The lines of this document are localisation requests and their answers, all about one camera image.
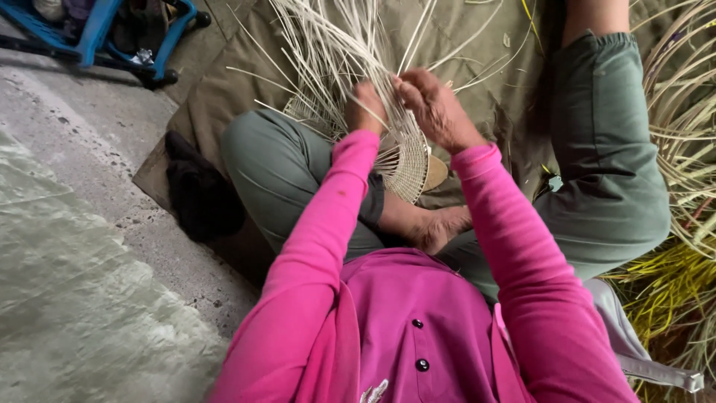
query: woman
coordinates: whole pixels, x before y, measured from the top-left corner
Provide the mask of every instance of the woman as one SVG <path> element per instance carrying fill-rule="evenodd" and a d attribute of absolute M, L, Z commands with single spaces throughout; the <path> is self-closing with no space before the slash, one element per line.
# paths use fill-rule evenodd
<path fill-rule="evenodd" d="M 384 192 L 369 176 L 382 128 L 356 105 L 332 166 L 327 146 L 276 114 L 235 120 L 224 159 L 249 213 L 283 248 L 211 401 L 638 402 L 569 264 L 589 278 L 668 230 L 628 28 L 627 1 L 568 3 L 553 107 L 565 186 L 535 207 L 424 70 L 396 78 L 396 92 L 452 154 L 469 212 L 425 212 Z M 385 119 L 369 83 L 356 96 Z M 371 228 L 441 252 L 384 249 Z M 482 253 L 463 252 L 475 241 Z M 471 283 L 499 298 L 494 315 Z"/>

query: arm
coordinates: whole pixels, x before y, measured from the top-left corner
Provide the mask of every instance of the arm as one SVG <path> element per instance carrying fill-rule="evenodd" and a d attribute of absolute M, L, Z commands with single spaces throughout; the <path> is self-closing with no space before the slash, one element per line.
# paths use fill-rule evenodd
<path fill-rule="evenodd" d="M 589 292 L 500 164 L 494 144 L 453 156 L 505 325 L 538 402 L 638 402 Z"/>
<path fill-rule="evenodd" d="M 359 130 L 336 145 L 333 166 L 268 271 L 261 299 L 229 346 L 210 399 L 288 402 L 332 309 L 378 136 Z"/>

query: wrinkled hand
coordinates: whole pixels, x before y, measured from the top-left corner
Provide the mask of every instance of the wrinkled hand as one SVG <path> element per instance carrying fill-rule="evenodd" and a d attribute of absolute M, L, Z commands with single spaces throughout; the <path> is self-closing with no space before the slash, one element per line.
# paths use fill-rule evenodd
<path fill-rule="evenodd" d="M 394 79 L 395 92 L 415 115 L 425 137 L 455 155 L 488 142 L 481 136 L 453 91 L 431 72 L 413 69 Z"/>
<path fill-rule="evenodd" d="M 385 112 L 380 96 L 375 92 L 373 83 L 370 81 L 359 82 L 353 87 L 353 96 L 364 107 L 370 109 L 378 118 L 381 118 L 383 122 L 388 123 L 388 115 Z M 349 100 L 346 104 L 345 114 L 349 132 L 359 129 L 369 130 L 378 135 L 383 132 L 383 124 L 380 120 L 376 119 L 375 116 L 354 100 Z"/>

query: magenta shirt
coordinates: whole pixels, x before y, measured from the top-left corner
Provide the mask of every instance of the magenta shirt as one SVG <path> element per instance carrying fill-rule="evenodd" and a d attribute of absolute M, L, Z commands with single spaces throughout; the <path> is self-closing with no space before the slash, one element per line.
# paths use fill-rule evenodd
<path fill-rule="evenodd" d="M 493 321 L 472 285 L 408 248 L 343 265 L 377 149 L 368 131 L 335 147 L 333 166 L 233 337 L 210 402 L 358 402 L 383 379 L 382 403 L 514 398 L 497 392 L 512 364 L 493 356 Z M 465 150 L 452 168 L 500 286 L 518 365 L 511 376 L 522 374 L 540 403 L 638 402 L 591 295 L 497 148 Z"/>

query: black button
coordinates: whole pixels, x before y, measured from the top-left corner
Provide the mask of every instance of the black button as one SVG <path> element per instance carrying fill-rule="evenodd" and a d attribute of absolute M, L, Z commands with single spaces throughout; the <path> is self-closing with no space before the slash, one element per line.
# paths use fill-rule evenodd
<path fill-rule="evenodd" d="M 430 368 L 430 363 L 426 359 L 419 359 L 415 362 L 415 368 L 420 372 L 425 372 Z"/>

